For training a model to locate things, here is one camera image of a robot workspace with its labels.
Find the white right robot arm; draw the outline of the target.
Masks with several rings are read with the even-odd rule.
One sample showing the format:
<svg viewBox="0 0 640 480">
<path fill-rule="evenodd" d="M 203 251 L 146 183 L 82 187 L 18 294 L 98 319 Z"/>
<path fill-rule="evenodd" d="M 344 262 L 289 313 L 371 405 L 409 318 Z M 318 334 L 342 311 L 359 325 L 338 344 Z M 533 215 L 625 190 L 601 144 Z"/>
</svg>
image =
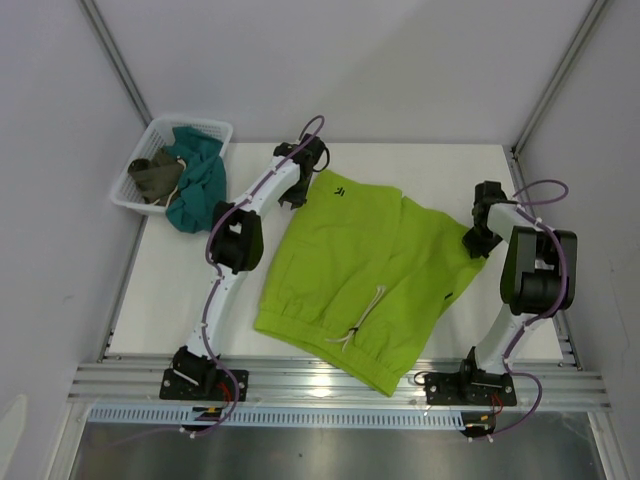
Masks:
<svg viewBox="0 0 640 480">
<path fill-rule="evenodd" d="M 458 395 L 475 404 L 513 374 L 510 363 L 519 343 L 538 323 L 572 305 L 578 237 L 528 214 L 495 181 L 475 186 L 472 217 L 473 226 L 462 240 L 471 258 L 488 258 L 500 243 L 508 245 L 499 284 L 502 307 L 456 380 Z"/>
</svg>

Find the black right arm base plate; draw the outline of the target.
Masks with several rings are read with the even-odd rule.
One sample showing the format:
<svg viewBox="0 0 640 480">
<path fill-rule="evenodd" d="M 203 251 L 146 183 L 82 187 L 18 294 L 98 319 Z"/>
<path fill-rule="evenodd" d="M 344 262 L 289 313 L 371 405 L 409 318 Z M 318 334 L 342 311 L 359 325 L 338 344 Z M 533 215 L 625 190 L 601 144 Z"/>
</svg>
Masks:
<svg viewBox="0 0 640 480">
<path fill-rule="evenodd" d="M 508 374 L 463 374 L 420 371 L 413 382 L 421 387 L 426 401 L 434 406 L 517 405 L 512 378 Z"/>
</svg>

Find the lime green shorts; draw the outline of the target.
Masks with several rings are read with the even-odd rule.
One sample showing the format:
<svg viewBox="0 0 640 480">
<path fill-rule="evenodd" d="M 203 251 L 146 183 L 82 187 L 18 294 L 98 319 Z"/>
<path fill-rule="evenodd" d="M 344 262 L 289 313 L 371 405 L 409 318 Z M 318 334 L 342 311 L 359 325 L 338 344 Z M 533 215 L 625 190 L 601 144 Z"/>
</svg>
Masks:
<svg viewBox="0 0 640 480">
<path fill-rule="evenodd" d="M 397 188 L 323 172 L 271 261 L 254 327 L 390 396 L 484 267 L 466 231 Z"/>
</svg>

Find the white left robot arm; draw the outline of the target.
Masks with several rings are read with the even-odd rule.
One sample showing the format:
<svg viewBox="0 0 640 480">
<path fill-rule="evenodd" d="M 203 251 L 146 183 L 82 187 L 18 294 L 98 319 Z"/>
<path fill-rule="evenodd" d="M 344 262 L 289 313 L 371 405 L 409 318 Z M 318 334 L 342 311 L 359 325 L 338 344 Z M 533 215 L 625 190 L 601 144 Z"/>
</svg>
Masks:
<svg viewBox="0 0 640 480">
<path fill-rule="evenodd" d="M 267 170 L 246 192 L 215 206 L 205 247 L 205 259 L 214 269 L 212 288 L 202 319 L 164 371 L 160 399 L 233 402 L 245 398 L 248 373 L 226 372 L 220 360 L 223 324 L 240 286 L 263 256 L 263 218 L 275 205 L 302 207 L 313 175 L 321 171 L 318 162 L 329 157 L 325 143 L 305 133 L 294 144 L 278 145 Z"/>
</svg>

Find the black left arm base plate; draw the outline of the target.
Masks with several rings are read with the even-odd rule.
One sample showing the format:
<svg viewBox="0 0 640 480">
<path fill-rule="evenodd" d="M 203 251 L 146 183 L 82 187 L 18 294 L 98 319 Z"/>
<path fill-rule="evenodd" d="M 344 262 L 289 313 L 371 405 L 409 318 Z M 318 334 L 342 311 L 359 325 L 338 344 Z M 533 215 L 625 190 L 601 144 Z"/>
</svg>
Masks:
<svg viewBox="0 0 640 480">
<path fill-rule="evenodd" d="M 249 372 L 247 370 L 234 369 L 231 373 L 238 383 L 238 395 L 235 394 L 233 380 L 221 370 L 215 372 L 215 378 L 211 386 L 201 386 L 195 380 L 189 379 L 185 375 L 169 368 L 163 373 L 159 398 L 161 400 L 200 402 L 232 402 L 238 399 L 239 402 L 245 402 L 249 386 Z"/>
</svg>

